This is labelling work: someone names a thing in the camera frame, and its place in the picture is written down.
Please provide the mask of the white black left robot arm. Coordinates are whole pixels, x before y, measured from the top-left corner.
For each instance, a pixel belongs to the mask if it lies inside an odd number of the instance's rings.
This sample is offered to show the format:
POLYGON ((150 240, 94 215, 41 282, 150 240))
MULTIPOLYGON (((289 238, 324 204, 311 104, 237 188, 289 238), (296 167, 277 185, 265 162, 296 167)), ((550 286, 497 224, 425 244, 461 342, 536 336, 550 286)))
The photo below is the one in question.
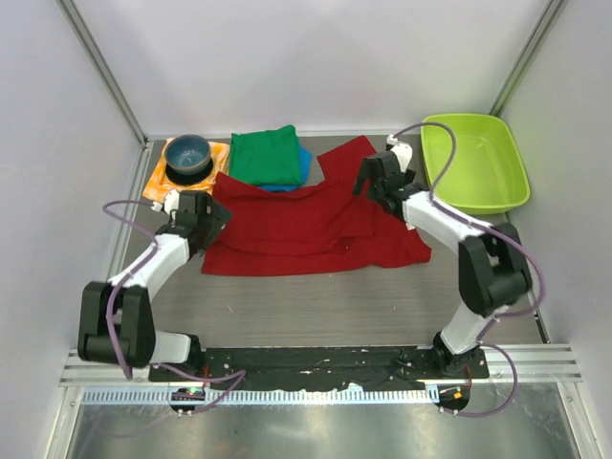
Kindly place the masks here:
POLYGON ((172 190, 160 202, 141 204, 167 221, 154 232, 131 222, 150 239, 149 246, 120 273, 84 287, 77 353, 84 361, 118 365, 128 379, 134 368, 168 363, 179 379, 191 382, 204 368, 195 352, 199 340, 158 330, 151 303, 176 271, 206 252, 232 214, 204 191, 172 190))

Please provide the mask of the lime green plastic tub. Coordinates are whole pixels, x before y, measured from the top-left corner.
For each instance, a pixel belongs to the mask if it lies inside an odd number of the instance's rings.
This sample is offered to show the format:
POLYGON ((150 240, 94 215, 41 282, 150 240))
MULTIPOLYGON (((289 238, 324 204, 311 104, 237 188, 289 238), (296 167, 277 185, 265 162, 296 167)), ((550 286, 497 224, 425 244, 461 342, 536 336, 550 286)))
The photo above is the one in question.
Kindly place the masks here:
POLYGON ((456 138, 437 197, 469 215, 505 213, 529 200, 527 174, 505 121, 482 114, 439 114, 426 121, 446 125, 456 138))

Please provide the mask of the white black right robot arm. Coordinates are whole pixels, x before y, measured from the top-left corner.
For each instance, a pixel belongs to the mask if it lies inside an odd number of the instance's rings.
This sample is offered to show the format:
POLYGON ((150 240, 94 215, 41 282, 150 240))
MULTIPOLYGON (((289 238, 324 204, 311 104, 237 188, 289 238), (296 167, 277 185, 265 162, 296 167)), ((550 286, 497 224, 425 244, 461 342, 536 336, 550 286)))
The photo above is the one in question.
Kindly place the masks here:
POLYGON ((461 372, 493 322, 533 286, 518 232, 509 223, 493 225, 440 201, 413 182, 414 172, 393 150, 362 160, 354 193, 366 196, 410 227, 424 230, 457 255, 461 303, 432 342, 432 366, 451 378, 461 372))

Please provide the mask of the red t-shirt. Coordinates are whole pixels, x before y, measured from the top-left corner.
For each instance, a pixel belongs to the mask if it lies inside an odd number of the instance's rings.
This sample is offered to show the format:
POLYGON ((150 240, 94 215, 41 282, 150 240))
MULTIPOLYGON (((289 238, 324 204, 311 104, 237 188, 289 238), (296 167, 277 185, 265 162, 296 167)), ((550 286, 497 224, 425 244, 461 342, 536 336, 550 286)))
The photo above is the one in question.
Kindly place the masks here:
POLYGON ((202 272, 283 276, 428 262, 431 249, 417 230, 353 192, 361 161, 374 152, 356 137, 318 157, 322 182, 288 192, 221 175, 213 197, 232 218, 207 249, 202 272))

